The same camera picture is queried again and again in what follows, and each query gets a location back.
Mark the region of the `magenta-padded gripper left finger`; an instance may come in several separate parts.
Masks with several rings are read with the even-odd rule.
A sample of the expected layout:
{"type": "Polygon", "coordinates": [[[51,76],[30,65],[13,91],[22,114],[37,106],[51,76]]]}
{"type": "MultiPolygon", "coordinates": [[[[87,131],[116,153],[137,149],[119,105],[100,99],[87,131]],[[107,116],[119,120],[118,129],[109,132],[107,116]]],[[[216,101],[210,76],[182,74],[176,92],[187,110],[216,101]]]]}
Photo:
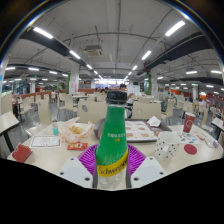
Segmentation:
{"type": "Polygon", "coordinates": [[[84,188],[96,188],[98,185],[95,150],[92,145],[78,157],[70,157],[59,169],[57,175],[84,188]]]}

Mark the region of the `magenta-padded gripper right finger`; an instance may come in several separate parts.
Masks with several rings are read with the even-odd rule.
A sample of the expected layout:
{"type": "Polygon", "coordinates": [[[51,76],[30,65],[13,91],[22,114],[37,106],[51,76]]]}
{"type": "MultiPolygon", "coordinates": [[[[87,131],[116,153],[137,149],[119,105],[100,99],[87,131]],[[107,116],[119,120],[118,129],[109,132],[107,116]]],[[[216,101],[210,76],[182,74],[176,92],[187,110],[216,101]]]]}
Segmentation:
{"type": "Polygon", "coordinates": [[[167,175],[155,157],[146,157],[136,147],[128,145],[127,187],[140,188],[167,175]]]}

